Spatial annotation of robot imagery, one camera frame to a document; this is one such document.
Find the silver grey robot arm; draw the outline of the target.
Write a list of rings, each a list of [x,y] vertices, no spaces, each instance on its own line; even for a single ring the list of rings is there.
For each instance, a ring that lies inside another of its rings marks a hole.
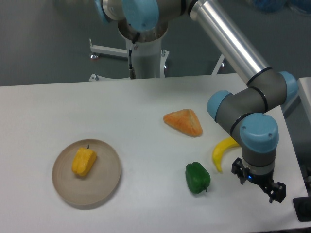
[[[278,126],[267,112],[297,93],[294,76],[275,72],[216,0],[97,0],[95,7],[102,22],[118,23],[131,79],[160,77],[160,43],[170,20],[188,14],[201,25],[247,86],[237,94],[218,91],[207,103],[210,116],[242,148],[231,171],[282,202],[286,185],[273,180]]]

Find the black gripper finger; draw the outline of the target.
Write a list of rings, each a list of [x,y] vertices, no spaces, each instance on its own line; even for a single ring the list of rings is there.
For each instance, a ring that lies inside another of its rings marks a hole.
[[[281,182],[276,183],[274,180],[268,180],[261,186],[261,189],[269,196],[269,203],[274,201],[282,203],[286,197],[286,185]]]
[[[242,159],[237,158],[232,164],[231,173],[237,175],[240,179],[240,184],[243,185],[248,180],[249,168],[245,168]]]

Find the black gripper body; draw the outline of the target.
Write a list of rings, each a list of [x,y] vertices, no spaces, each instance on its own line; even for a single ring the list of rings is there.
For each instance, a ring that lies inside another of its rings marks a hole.
[[[252,166],[247,162],[242,162],[242,176],[240,177],[240,184],[243,185],[246,181],[258,185],[264,192],[272,191],[274,163],[258,167]]]

